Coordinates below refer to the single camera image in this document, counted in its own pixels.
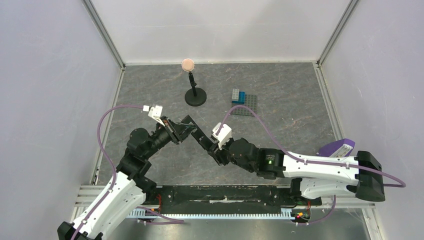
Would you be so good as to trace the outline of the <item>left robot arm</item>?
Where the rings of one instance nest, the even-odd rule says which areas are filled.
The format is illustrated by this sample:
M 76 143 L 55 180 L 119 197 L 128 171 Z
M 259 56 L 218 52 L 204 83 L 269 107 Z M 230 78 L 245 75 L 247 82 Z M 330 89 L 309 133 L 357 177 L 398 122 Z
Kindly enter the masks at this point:
M 149 158 L 168 143 L 182 143 L 198 129 L 189 115 L 181 122 L 166 116 L 160 120 L 153 132 L 136 128 L 130 133 L 109 183 L 79 217 L 58 227 L 60 240 L 105 240 L 136 207 L 156 200 L 157 184 L 146 177 L 152 165 Z

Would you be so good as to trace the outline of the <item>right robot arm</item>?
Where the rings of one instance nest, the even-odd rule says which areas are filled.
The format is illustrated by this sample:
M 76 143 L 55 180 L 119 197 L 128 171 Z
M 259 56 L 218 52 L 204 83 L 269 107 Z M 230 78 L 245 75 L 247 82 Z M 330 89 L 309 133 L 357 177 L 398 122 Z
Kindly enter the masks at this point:
M 322 157 L 258 148 L 244 138 L 232 138 L 207 153 L 220 166 L 232 163 L 266 180 L 290 178 L 289 199 L 302 204 L 322 196 L 354 196 L 369 202 L 386 199 L 381 164 L 368 151 L 356 156 Z

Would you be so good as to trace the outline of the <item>black remote control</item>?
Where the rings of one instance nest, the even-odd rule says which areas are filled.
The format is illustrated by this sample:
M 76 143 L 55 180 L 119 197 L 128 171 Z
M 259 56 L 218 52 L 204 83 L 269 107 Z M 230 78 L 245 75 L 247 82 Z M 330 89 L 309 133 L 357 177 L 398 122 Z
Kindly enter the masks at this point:
M 193 131 L 191 136 L 211 157 L 217 157 L 218 142 L 216 140 L 210 139 L 200 128 Z

